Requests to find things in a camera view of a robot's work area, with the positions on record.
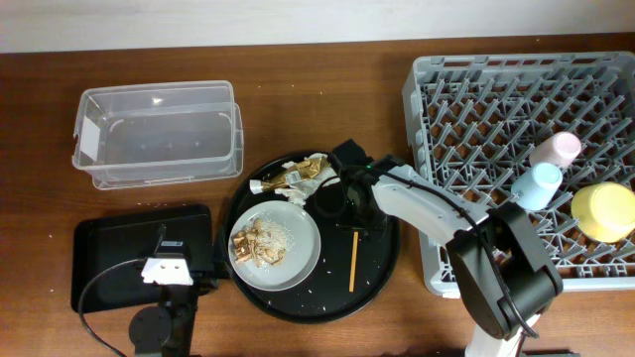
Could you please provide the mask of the blue cup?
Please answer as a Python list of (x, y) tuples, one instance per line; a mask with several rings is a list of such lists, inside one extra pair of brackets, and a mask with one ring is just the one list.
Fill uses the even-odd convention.
[(552, 200), (562, 181), (563, 174), (557, 166), (538, 163), (513, 182), (511, 193), (525, 210), (541, 210)]

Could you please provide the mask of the pink cup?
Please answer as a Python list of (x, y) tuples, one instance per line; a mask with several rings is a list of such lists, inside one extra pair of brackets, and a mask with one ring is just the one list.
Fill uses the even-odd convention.
[(571, 132), (559, 132), (536, 147), (529, 156), (531, 166), (549, 163), (569, 167), (581, 152), (580, 139)]

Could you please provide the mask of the yellow bowl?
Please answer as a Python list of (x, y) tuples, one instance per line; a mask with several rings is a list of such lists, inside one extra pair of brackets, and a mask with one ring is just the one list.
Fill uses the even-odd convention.
[(584, 187), (573, 196), (571, 217), (587, 237), (616, 243), (634, 230), (634, 192), (615, 182)]

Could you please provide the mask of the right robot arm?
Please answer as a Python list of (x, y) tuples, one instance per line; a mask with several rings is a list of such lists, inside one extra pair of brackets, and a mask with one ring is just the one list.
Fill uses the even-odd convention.
[(489, 208), (461, 198), (399, 158), (372, 159), (353, 140), (327, 157), (355, 224), (372, 229), (396, 217), (445, 249), (475, 322), (465, 355), (521, 355), (525, 340), (538, 335), (534, 324), (564, 289), (527, 212), (512, 202)]

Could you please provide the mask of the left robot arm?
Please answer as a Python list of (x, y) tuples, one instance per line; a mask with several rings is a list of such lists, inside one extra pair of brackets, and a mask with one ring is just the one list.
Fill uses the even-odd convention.
[(128, 334), (136, 356), (188, 356), (198, 299), (218, 288), (224, 276), (208, 228), (159, 225), (140, 255), (142, 282), (158, 291), (158, 302), (139, 310)]

